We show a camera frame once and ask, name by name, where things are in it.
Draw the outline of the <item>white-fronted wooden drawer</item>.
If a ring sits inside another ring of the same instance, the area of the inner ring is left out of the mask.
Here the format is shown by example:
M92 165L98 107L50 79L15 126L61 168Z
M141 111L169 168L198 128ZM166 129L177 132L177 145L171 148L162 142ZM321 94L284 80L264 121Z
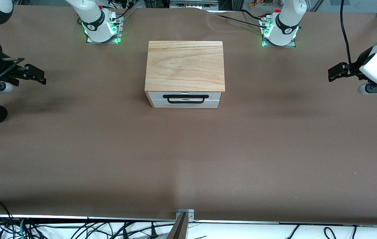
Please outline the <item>white-fronted wooden drawer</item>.
M221 92L171 92L171 91L157 91L147 92L147 95L152 100L163 99L205 99L205 100L220 100Z

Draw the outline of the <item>black metal drawer handle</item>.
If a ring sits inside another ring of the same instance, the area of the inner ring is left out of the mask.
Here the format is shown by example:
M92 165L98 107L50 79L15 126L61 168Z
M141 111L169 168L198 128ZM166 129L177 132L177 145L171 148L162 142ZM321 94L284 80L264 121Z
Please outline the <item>black metal drawer handle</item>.
M202 104L209 98L207 94L164 94L162 98L169 104Z

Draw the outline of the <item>white lower drawer front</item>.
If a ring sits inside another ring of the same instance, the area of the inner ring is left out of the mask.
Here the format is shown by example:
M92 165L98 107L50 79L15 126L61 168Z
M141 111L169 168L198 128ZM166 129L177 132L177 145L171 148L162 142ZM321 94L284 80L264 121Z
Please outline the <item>white lower drawer front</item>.
M187 108L187 109L215 109L218 108L220 100L205 100L202 104L169 104L166 99L152 100L154 108Z

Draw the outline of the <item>wooden drawer cabinet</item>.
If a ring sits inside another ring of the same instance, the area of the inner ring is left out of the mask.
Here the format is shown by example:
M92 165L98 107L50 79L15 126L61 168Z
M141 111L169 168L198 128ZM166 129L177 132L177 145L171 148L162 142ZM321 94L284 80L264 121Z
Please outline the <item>wooden drawer cabinet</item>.
M223 43L149 41L145 94L153 107L150 91L221 92L221 101L226 91Z

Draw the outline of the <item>grey metal equipment box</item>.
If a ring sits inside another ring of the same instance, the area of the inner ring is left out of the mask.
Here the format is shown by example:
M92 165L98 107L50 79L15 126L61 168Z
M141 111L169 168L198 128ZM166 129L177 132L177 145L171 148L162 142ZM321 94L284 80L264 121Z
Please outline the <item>grey metal equipment box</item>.
M219 2L218 0L170 0L169 1L169 8L197 8L201 10L212 10L218 11L219 10Z

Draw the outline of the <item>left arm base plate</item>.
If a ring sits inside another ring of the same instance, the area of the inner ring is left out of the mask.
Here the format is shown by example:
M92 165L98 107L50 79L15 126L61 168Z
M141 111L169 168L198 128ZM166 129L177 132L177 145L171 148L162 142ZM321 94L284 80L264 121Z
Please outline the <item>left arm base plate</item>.
M287 27L279 24L274 15L266 15L265 18L258 20L263 28L262 46L269 47L296 47L295 39L299 26Z

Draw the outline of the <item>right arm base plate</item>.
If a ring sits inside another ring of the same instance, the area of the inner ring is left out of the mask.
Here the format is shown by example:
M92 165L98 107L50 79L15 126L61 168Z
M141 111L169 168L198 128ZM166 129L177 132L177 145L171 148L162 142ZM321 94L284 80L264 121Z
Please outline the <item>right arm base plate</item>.
M119 44L121 42L122 34L123 34L123 26L125 17L123 15L117 16L115 13L111 13L112 18L109 18L107 22L107 35L110 36L109 39L101 42L93 41L88 33L87 29L84 29L84 33L86 36L86 43L90 44Z

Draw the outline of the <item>aluminium table edge rail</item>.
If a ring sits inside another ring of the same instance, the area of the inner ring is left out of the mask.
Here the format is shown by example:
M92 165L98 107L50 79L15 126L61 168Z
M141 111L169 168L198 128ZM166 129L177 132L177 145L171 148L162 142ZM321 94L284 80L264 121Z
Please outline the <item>aluminium table edge rail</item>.
M48 216L48 215L14 215L13 219L29 218L40 220L110 220L110 221L158 221L158 222L175 222L176 219L143 219L143 218L125 218L125 217L89 217L89 216ZM337 226L371 226L377 227L377 223L355 223L355 222L300 222L300 221L252 221L252 220L201 220L189 219L194 223L221 223L221 224L305 224L305 225L337 225Z

